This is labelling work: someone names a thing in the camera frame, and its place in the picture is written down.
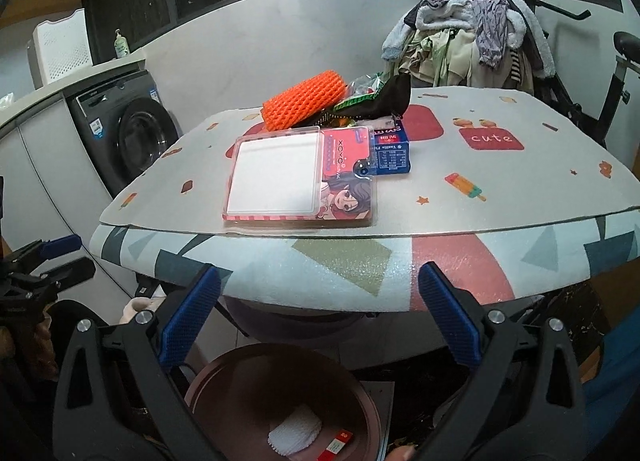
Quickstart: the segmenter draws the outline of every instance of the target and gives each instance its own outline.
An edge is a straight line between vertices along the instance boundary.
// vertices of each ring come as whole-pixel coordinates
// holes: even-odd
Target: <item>blue sticker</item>
[[[95,120],[89,124],[89,127],[91,128],[91,132],[94,133],[96,140],[100,140],[100,138],[104,136],[104,127],[102,126],[100,118],[95,118]]]

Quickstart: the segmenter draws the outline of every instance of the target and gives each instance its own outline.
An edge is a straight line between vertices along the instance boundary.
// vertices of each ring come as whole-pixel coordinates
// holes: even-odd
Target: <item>plastic bag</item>
[[[344,99],[334,105],[334,111],[358,104],[364,100],[374,99],[383,85],[384,82],[380,78],[380,73],[363,75],[357,78],[347,86],[347,93]]]
[[[14,94],[9,93],[8,95],[4,95],[0,98],[0,109],[7,109],[11,104],[14,103]]]

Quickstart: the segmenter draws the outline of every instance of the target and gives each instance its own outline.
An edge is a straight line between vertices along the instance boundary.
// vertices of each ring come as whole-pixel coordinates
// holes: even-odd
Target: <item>white label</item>
[[[342,447],[344,447],[345,444],[346,443],[343,443],[339,439],[334,439],[333,441],[331,441],[331,443],[329,443],[329,446],[326,448],[326,450],[328,450],[332,454],[337,454],[338,452],[340,452],[340,450],[342,450]]]
[[[96,136],[102,134],[102,122],[100,121],[100,118],[95,118],[95,120],[89,124],[89,127],[91,127],[92,133]]]

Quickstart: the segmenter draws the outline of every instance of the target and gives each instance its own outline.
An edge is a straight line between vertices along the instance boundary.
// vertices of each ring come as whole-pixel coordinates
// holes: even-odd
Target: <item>blue gripper pad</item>
[[[423,264],[418,291],[456,363],[475,370],[482,361],[480,332],[454,296],[455,289],[435,263]]]
[[[75,234],[67,235],[66,237],[60,237],[53,241],[47,241],[40,247],[40,258],[46,261],[55,259],[71,253],[72,251],[79,250],[82,246],[82,239]]]
[[[187,358],[204,321],[220,296],[218,269],[210,266],[200,276],[184,301],[162,329],[158,361],[168,371]]]

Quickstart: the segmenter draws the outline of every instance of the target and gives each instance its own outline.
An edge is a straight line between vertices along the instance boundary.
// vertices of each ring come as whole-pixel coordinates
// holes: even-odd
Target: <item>blue box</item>
[[[396,120],[393,129],[374,131],[374,148],[379,175],[406,174],[411,170],[409,139],[400,120]]]

